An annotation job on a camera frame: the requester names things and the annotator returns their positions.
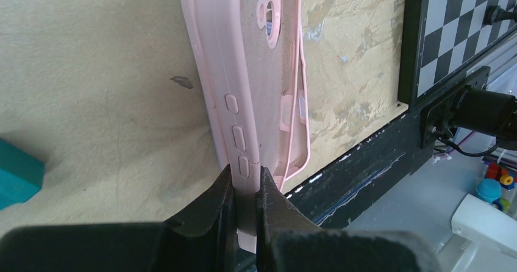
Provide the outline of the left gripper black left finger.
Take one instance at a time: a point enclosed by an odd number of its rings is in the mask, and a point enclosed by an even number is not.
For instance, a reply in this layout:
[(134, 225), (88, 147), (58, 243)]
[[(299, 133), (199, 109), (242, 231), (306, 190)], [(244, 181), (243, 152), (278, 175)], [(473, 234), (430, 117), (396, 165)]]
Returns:
[(161, 222), (24, 226), (1, 238), (2, 271), (233, 271), (230, 168)]

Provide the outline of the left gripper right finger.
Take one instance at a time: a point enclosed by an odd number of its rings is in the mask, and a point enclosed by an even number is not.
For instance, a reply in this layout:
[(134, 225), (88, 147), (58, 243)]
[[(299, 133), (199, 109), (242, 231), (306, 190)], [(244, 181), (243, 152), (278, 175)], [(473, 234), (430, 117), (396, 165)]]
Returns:
[(407, 231), (323, 229), (276, 187), (269, 169), (257, 193), (258, 271), (441, 271), (433, 249)]

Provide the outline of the phone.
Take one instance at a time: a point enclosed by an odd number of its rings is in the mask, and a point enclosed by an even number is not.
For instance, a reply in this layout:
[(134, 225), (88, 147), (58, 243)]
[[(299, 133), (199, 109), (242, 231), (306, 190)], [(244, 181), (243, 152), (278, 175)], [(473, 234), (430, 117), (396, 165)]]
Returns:
[(240, 248), (257, 251), (260, 153), (241, 0), (180, 0), (221, 168), (230, 167)]

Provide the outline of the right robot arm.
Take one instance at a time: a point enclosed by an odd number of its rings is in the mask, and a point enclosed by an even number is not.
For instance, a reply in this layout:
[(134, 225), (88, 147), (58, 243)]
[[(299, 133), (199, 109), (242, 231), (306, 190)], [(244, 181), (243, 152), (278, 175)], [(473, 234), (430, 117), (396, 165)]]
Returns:
[(473, 195), (451, 219), (453, 236), (438, 253), (443, 271), (516, 271), (516, 220)]

